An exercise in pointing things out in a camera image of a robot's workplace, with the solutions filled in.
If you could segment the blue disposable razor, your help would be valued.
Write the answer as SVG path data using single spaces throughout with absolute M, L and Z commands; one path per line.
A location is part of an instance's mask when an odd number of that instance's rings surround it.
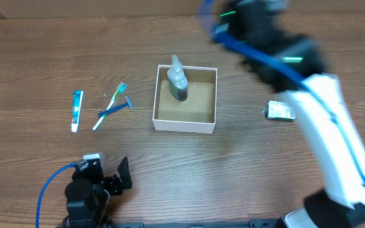
M 109 108 L 109 109 L 99 113 L 98 116 L 101 118 L 103 116 L 106 116 L 106 115 L 109 115 L 109 114 L 114 113 L 116 111 L 119 111 L 119 110 L 121 110 L 125 107 L 129 107 L 132 110 L 134 108 L 134 106 L 133 106 L 133 103 L 132 103 L 130 97 L 126 96 L 125 100 L 126 100 L 126 102 L 124 104 L 120 104 L 120 105 L 114 106 L 112 108 Z

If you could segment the green white toothbrush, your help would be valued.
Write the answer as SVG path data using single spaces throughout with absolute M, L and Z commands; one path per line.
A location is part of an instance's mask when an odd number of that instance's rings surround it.
M 110 101 L 110 103 L 108 104 L 106 110 L 109 110 L 114 104 L 115 104 L 115 100 L 118 94 L 123 94 L 127 89 L 127 84 L 125 82 L 120 82 L 119 85 L 117 86 L 117 89 L 115 91 L 115 93 L 112 96 L 112 99 Z M 97 130 L 97 128 L 102 124 L 102 122 L 105 119 L 105 115 L 100 116 L 99 120 L 96 122 L 96 124 L 93 127 L 93 131 Z

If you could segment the clear spray bottle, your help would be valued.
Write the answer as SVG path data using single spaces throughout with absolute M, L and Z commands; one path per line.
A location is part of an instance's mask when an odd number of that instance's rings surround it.
M 184 73 L 183 64 L 179 61 L 176 54 L 172 55 L 172 63 L 167 70 L 169 91 L 179 101 L 188 98 L 188 80 Z

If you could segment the green white soap packet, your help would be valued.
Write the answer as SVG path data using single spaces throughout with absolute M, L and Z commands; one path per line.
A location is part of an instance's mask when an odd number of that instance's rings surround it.
M 287 103 L 270 100 L 264 108 L 263 114 L 266 119 L 293 122 L 295 111 Z

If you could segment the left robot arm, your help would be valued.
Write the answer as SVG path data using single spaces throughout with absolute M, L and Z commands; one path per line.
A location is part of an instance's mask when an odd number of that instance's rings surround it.
M 105 215 L 111 196 L 121 195 L 124 185 L 117 175 L 105 177 L 101 160 L 82 160 L 75 166 L 72 182 L 65 188 L 68 215 L 62 228 L 111 228 Z

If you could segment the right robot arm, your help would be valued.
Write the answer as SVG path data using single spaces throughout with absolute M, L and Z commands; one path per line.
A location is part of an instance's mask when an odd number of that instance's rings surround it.
M 261 81 L 296 113 L 320 166 L 324 188 L 302 208 L 280 218 L 249 221 L 250 227 L 357 227 L 365 223 L 365 147 L 350 117 L 336 75 L 326 72 L 317 44 L 276 23 L 285 1 L 228 1 L 212 16 L 212 1 L 200 14 L 215 42 L 240 54 Z

